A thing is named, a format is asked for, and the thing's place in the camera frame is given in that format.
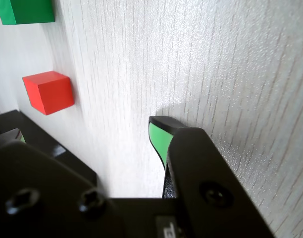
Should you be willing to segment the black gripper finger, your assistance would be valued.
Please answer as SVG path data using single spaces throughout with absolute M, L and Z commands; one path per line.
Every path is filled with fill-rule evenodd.
M 0 133 L 16 128 L 21 131 L 27 144 L 55 158 L 92 184 L 97 184 L 97 174 L 92 169 L 22 112 L 13 110 L 0 114 Z
M 202 128 L 188 127 L 168 116 L 151 116 L 149 138 L 171 177 L 187 237 L 273 236 Z

